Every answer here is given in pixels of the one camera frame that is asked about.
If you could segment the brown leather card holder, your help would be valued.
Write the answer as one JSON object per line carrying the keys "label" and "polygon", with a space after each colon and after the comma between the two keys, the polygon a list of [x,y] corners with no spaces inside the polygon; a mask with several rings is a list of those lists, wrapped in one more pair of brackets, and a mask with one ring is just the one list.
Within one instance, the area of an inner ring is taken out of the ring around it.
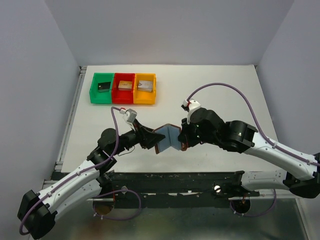
{"label": "brown leather card holder", "polygon": [[167,123],[161,127],[153,130],[156,134],[164,135],[164,139],[155,145],[155,153],[159,154],[164,152],[168,148],[173,148],[177,151],[185,151],[187,149],[186,145],[178,140],[182,128],[177,125]]}

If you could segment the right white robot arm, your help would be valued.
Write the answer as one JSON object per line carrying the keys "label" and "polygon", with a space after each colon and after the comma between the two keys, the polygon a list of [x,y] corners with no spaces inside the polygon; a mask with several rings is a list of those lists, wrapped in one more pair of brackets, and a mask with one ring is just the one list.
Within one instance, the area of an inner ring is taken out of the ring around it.
{"label": "right white robot arm", "polygon": [[313,199],[320,194],[320,155],[306,154],[264,138],[254,126],[240,120],[224,122],[213,110],[199,108],[181,121],[178,141],[183,147],[211,144],[227,152],[246,154],[278,167],[273,171],[246,171],[230,183],[241,196],[262,189],[287,190]]}

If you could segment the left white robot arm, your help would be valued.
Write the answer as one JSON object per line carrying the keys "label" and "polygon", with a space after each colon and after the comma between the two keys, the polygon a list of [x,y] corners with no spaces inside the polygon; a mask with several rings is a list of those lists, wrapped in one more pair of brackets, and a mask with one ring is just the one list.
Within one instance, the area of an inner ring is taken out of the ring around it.
{"label": "left white robot arm", "polygon": [[116,127],[105,129],[97,147],[74,171],[50,187],[39,192],[29,190],[23,195],[17,213],[21,221],[19,233],[38,240],[52,230],[58,215],[69,207],[67,200],[86,200],[95,194],[107,197],[111,185],[99,178],[116,164],[114,156],[137,144],[149,150],[164,139],[165,135],[141,125],[138,120],[134,120],[132,130],[122,135]]}

